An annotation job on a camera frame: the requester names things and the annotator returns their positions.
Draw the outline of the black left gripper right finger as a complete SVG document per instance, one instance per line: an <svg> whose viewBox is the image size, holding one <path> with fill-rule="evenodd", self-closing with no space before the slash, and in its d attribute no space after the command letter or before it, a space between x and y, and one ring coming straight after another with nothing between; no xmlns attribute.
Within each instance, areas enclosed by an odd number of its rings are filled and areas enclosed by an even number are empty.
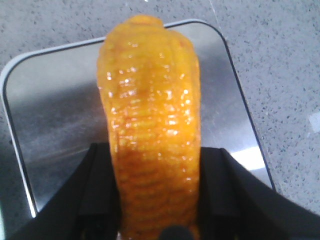
<svg viewBox="0 0 320 240"><path fill-rule="evenodd" d="M318 240L319 215L256 178L224 148L200 153L202 240Z"/></svg>

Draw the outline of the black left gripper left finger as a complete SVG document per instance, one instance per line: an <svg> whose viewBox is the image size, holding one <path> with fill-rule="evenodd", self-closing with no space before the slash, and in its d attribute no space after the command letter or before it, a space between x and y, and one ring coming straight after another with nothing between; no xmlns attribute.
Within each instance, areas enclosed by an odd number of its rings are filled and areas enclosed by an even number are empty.
<svg viewBox="0 0 320 240"><path fill-rule="evenodd" d="M109 144L93 143L43 209L12 240L115 240L120 204Z"/></svg>

